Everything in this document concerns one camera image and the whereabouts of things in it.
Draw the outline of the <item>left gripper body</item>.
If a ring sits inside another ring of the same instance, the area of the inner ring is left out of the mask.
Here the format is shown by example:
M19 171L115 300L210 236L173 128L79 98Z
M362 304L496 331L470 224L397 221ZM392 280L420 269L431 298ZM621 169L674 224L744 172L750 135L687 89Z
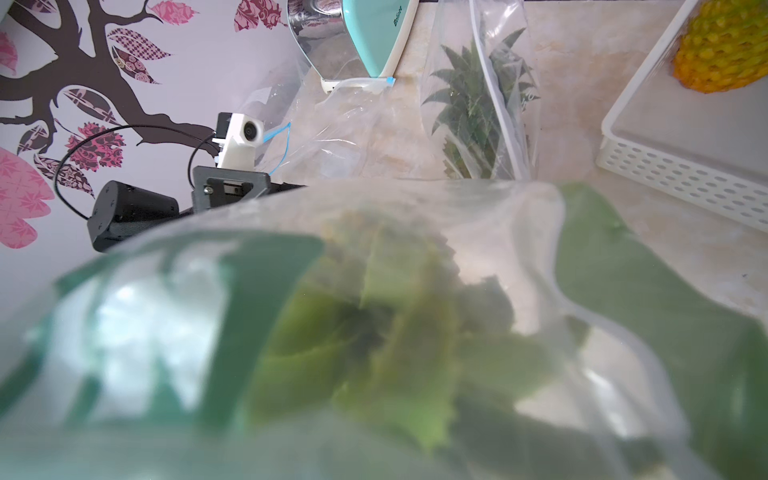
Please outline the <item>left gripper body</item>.
M193 213L302 188L302 185L274 182L263 172L204 166L193 168L192 181Z

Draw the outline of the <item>zip-top bag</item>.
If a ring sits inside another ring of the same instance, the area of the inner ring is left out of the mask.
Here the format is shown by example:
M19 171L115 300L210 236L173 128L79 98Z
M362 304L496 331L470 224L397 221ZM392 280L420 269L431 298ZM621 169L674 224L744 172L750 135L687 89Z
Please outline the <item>zip-top bag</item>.
M345 82L325 93L305 61L271 73L242 109L272 131L292 123L279 182L310 184L326 178L440 179L422 124L421 68L405 65L393 83Z

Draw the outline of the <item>green-zip bag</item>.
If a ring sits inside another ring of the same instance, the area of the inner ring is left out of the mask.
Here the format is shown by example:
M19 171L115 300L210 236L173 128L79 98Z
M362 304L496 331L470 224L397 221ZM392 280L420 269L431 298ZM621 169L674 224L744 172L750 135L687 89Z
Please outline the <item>green-zip bag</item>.
M316 184L1 324L5 479L763 479L767 331L584 184Z

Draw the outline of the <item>blue-zip bag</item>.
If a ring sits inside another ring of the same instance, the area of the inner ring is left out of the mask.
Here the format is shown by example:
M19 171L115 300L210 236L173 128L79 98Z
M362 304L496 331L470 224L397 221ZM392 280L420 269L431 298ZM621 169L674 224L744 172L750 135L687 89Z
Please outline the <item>blue-zip bag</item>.
M269 131L265 137L265 151L258 164L260 171L274 175L285 164L290 151L292 123Z

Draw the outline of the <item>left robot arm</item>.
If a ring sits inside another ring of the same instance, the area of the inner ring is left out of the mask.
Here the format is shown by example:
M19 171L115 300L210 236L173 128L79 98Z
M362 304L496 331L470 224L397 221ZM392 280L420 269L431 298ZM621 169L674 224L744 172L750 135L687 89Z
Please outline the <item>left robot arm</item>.
M186 210L172 197L117 181L108 182L87 219L93 248L103 253L164 223L299 187L276 183L267 173L202 166L192 170L192 180L192 206Z

